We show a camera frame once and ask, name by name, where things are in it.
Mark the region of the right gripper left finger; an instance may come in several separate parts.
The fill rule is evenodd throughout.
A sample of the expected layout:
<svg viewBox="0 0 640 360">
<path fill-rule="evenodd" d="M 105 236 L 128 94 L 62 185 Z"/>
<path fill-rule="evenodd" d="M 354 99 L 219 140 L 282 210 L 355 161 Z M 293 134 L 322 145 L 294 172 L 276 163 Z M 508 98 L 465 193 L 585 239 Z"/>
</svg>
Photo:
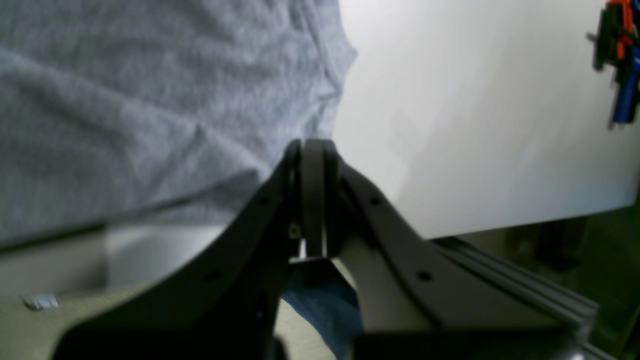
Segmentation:
<svg viewBox="0 0 640 360">
<path fill-rule="evenodd" d="M 298 242 L 290 236 L 301 141 L 226 230 L 191 262 L 68 330 L 55 360 L 285 360 L 275 334 Z"/>
</svg>

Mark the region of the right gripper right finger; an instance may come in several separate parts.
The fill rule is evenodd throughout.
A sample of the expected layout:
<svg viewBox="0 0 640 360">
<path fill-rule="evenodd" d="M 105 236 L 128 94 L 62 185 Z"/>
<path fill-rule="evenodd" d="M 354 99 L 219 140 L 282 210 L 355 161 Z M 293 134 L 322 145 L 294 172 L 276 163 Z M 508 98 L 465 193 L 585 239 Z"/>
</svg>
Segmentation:
<svg viewBox="0 0 640 360">
<path fill-rule="evenodd" d="M 322 142 L 322 253 L 354 278 L 363 332 L 353 360 L 573 360 L 573 329 L 451 260 Z"/>
</svg>

